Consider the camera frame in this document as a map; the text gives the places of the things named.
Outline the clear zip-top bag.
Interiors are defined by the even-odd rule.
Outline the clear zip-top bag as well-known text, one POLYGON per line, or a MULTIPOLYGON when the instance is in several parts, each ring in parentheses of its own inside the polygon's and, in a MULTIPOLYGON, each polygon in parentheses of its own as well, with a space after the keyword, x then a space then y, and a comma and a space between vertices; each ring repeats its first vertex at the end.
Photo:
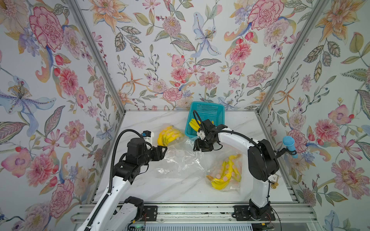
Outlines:
POLYGON ((168 147, 165 158, 155 168, 160 178, 202 178, 211 168, 213 158, 194 151, 195 138, 184 139, 168 147))

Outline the pink dotted zip bag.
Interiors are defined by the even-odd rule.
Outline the pink dotted zip bag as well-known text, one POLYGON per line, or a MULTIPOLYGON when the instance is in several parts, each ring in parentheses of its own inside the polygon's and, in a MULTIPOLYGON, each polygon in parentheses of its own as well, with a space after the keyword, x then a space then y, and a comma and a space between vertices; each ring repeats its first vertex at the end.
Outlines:
POLYGON ((233 147, 216 151, 216 157, 206 172, 205 181, 220 192, 237 191, 242 180, 242 152, 233 147))

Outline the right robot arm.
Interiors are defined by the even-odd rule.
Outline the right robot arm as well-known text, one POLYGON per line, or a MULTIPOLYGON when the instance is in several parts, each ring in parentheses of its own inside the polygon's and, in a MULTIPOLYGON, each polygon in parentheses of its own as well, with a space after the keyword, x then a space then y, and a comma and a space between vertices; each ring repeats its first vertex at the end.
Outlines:
POLYGON ((214 125, 210 120, 202 120, 196 110, 193 116, 200 128, 194 143, 194 151, 211 152, 214 144, 226 144, 247 157, 248 170, 253 177, 253 187, 249 206, 245 209, 247 220, 262 220, 273 212, 270 203, 270 180, 279 170, 275 154, 270 142, 266 139, 254 141, 244 134, 233 131, 227 126, 214 125))

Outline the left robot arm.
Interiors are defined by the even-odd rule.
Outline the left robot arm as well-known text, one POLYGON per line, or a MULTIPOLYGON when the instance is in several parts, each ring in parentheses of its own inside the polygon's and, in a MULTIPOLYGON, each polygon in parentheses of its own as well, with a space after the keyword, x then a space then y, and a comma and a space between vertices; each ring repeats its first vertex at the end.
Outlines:
POLYGON ((93 211, 78 228, 80 231, 127 231, 135 222, 144 218, 144 201, 129 196, 123 206, 116 211, 121 197, 132 186, 135 178, 141 174, 141 168, 152 161, 161 161, 167 152, 165 146, 153 146, 153 135, 150 131, 139 133, 132 129, 122 131, 115 141, 108 186, 93 211), (127 152, 116 163, 116 153, 121 137, 126 133, 136 136, 127 144, 127 152))

